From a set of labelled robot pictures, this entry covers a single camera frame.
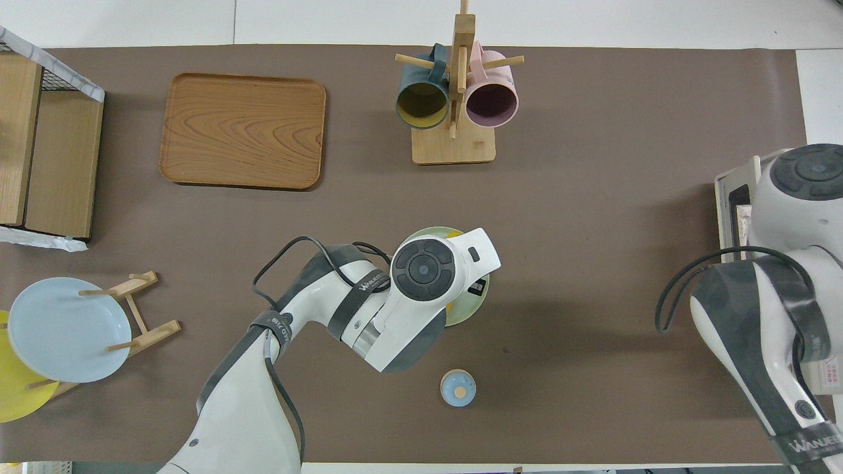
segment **mug handle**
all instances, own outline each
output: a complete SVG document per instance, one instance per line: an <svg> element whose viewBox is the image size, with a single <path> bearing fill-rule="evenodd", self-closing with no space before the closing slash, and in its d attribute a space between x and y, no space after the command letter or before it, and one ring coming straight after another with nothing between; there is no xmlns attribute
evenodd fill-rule
<svg viewBox="0 0 843 474"><path fill-rule="evenodd" d="M475 41L471 45L471 59L469 60L471 73L475 75L475 80L485 81L489 78L486 75L486 70L483 68L483 48L479 41Z"/></svg>
<svg viewBox="0 0 843 474"><path fill-rule="evenodd" d="M436 43L433 45L433 50L430 51L430 60L433 61L433 68L430 70L430 75L427 78L432 83L442 82L442 77L445 75L445 46Z"/></svg>

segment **wooden plate stand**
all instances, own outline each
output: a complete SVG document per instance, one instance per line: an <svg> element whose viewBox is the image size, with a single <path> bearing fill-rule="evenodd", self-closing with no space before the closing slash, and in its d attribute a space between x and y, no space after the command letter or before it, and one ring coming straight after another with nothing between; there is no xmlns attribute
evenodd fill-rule
<svg viewBox="0 0 843 474"><path fill-rule="evenodd" d="M140 311L137 309L135 299L132 297L132 295L141 291L142 289L149 287L157 281L158 276L155 274L155 272L132 273L129 275L128 281L114 286L112 288L84 290L79 292L79 296L87 296L90 294L108 294L111 295L111 297L116 299L117 301L125 299L126 302L129 304L129 309L132 311L132 315L134 315L135 317L137 328L141 332L140 335L138 335L129 342L117 344L115 346L105 347L105 351L110 352L129 347L129 355L127 357L131 357L146 349L147 347L151 347L153 344L161 342L167 337L174 335L176 332L181 331L181 325L177 320L172 320L170 322L162 324L161 326L153 328L152 330L149 330L147 329L147 325L141 317ZM44 385L55 383L59 384L59 386L56 389L56 393L53 394L50 400L56 398L57 396L65 393L66 391L69 391L70 389L78 385L71 382L61 382L56 380L44 379L40 382L35 382L33 384L27 385L26 389L31 390L36 387L41 387Z"/></svg>

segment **mug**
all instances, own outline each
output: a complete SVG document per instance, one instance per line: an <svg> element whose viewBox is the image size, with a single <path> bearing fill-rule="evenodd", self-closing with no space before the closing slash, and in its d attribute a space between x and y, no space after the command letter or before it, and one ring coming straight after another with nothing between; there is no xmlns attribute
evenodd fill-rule
<svg viewBox="0 0 843 474"><path fill-rule="evenodd" d="M433 69L405 64L395 111L413 128L433 128L448 115L448 78L445 76L445 46L437 43L429 55L416 56L433 62Z"/></svg>
<svg viewBox="0 0 843 474"><path fill-rule="evenodd" d="M483 51L479 41L471 47L470 72L465 78L465 114L480 127L499 127L518 111L512 68L483 68L484 62L503 58L497 51Z"/></svg>

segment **pink mug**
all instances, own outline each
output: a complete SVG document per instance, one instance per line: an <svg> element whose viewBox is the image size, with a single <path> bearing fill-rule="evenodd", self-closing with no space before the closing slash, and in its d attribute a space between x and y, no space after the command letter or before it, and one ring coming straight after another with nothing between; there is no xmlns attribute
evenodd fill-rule
<svg viewBox="0 0 843 474"><path fill-rule="evenodd" d="M509 66L483 68L484 62L503 58L497 51L483 51L479 41L471 48L470 71L465 78L465 112L480 127L499 127L518 111L513 70Z"/></svg>

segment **white floor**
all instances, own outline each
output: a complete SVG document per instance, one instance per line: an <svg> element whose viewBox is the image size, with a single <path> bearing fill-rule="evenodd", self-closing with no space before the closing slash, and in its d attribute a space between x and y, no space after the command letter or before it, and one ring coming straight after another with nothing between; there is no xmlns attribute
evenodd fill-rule
<svg viewBox="0 0 843 474"><path fill-rule="evenodd" d="M496 46L797 50L808 142L843 143L843 6L835 0L471 0L469 8L477 15L478 40ZM458 10L459 0L0 0L0 25L41 47L422 45L448 44ZM303 472L433 474L516 466L307 463Z"/></svg>

